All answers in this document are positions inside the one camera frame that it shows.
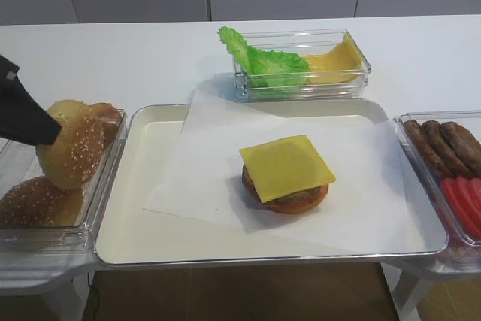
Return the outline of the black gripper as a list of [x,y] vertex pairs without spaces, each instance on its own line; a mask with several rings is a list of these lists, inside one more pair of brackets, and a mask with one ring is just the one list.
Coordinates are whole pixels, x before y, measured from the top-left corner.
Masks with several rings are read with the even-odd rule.
[[20,68],[1,56],[1,137],[37,146],[52,145],[61,126],[17,79]]

